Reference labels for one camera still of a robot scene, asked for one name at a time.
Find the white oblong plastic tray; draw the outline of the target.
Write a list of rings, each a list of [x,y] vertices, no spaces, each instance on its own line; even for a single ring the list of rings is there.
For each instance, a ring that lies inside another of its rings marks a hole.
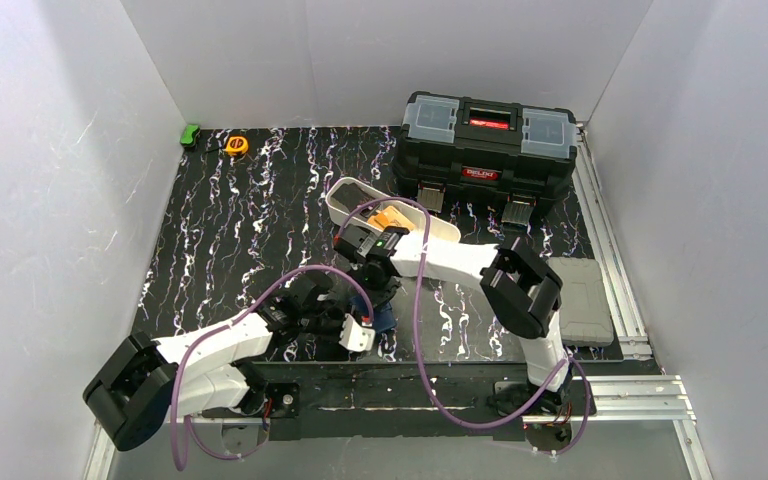
[[[340,226],[358,206],[374,199],[380,204],[367,206],[352,217],[350,223],[381,232],[386,226],[398,225],[422,231],[425,215],[416,207],[375,189],[354,177],[340,178],[325,194],[330,219]]]

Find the orange card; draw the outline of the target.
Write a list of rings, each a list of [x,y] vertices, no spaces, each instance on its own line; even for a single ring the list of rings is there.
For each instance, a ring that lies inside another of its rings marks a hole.
[[[377,210],[367,219],[367,223],[381,231],[388,227],[399,227],[408,231],[416,229],[416,225],[394,206]]]

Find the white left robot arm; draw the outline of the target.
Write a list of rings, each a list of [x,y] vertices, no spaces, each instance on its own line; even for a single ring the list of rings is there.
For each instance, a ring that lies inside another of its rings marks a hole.
[[[129,451],[171,421],[264,398],[265,380],[242,363],[301,334],[363,352],[375,332],[369,314],[337,296],[327,269],[304,268],[228,320],[178,336],[129,335],[82,399],[116,449]]]

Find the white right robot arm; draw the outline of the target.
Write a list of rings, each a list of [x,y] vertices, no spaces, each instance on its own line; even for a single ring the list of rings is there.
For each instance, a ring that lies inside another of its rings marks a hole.
[[[350,225],[334,250],[360,267],[359,282],[373,289],[397,277],[430,278],[484,294],[495,319],[521,340],[528,381],[552,394],[566,388],[569,365],[560,332],[563,281],[525,240],[466,244],[419,230],[376,231]]]

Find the blue leather card holder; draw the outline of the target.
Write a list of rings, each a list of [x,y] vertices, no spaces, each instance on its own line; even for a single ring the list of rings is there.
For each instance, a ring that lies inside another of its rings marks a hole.
[[[361,317],[369,316],[367,306],[360,295],[352,296],[350,302]],[[383,334],[394,330],[396,327],[397,320],[389,302],[374,309],[372,328],[376,334]]]

